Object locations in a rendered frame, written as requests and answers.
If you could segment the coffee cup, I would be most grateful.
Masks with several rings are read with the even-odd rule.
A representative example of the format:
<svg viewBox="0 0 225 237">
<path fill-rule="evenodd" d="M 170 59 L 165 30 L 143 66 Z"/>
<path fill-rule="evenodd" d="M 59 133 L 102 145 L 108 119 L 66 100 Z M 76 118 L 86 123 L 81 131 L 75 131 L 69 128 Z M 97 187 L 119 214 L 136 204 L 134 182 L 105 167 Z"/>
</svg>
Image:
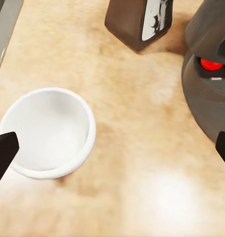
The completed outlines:
<svg viewBox="0 0 225 237">
<path fill-rule="evenodd" d="M 39 180 L 73 172 L 87 159 L 96 139 L 89 103 L 61 87 L 34 90 L 13 103 L 1 120 L 0 135 L 12 131 L 19 151 L 9 166 Z"/>
</svg>

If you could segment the bottle of coffee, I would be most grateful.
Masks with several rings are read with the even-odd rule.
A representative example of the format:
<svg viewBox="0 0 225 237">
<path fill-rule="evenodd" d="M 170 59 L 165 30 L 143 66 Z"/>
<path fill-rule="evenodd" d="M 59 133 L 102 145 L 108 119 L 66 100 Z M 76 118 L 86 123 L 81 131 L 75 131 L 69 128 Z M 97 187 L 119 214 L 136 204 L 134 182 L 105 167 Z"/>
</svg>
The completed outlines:
<svg viewBox="0 0 225 237">
<path fill-rule="evenodd" d="M 104 24 L 135 52 L 154 42 L 172 23 L 173 0 L 109 0 Z"/>
</svg>

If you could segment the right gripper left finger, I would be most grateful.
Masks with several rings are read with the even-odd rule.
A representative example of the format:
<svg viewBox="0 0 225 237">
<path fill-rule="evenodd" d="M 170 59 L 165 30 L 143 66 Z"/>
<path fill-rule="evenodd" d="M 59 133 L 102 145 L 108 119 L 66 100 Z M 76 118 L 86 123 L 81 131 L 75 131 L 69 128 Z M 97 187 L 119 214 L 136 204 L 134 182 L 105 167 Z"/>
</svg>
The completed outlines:
<svg viewBox="0 0 225 237">
<path fill-rule="evenodd" d="M 15 131 L 0 135 L 0 180 L 19 151 Z"/>
</svg>

